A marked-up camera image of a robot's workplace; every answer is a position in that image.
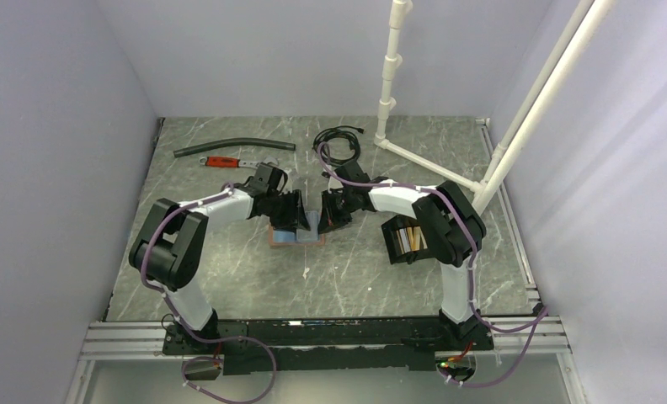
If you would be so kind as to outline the brown leather card holder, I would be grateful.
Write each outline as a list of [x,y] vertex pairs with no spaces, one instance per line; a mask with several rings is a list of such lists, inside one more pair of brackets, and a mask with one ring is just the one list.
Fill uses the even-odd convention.
[[296,243],[292,244],[274,244],[271,240],[273,227],[269,227],[268,243],[271,247],[316,247],[325,244],[324,234],[319,234],[317,225],[320,219],[320,213],[315,210],[307,211],[307,219],[312,227],[310,231],[296,231]]

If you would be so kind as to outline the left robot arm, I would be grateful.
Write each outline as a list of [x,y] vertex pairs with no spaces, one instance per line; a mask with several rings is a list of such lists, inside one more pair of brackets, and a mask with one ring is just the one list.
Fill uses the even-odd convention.
[[220,336],[216,310],[195,281],[208,229],[265,216],[275,230],[311,230],[300,190],[283,189],[287,179],[263,162],[244,183],[228,183],[217,194],[185,202],[159,199],[137,233],[128,263],[146,288],[162,296],[196,353],[210,352]]

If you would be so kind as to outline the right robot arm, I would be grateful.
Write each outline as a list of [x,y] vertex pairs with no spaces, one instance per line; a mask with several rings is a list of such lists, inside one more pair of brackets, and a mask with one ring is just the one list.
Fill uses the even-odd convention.
[[440,337],[448,348],[463,348],[482,327],[475,308],[472,272],[487,228],[458,185],[445,181],[438,186],[418,186],[385,177],[370,178],[356,161],[324,169],[339,186],[322,193],[318,232],[329,233],[348,225],[358,210],[388,212],[413,221],[412,233],[424,239],[424,247],[414,250],[413,236],[393,235],[391,239],[403,246],[392,250],[391,261],[433,258],[440,264],[440,312],[447,319],[440,327]]

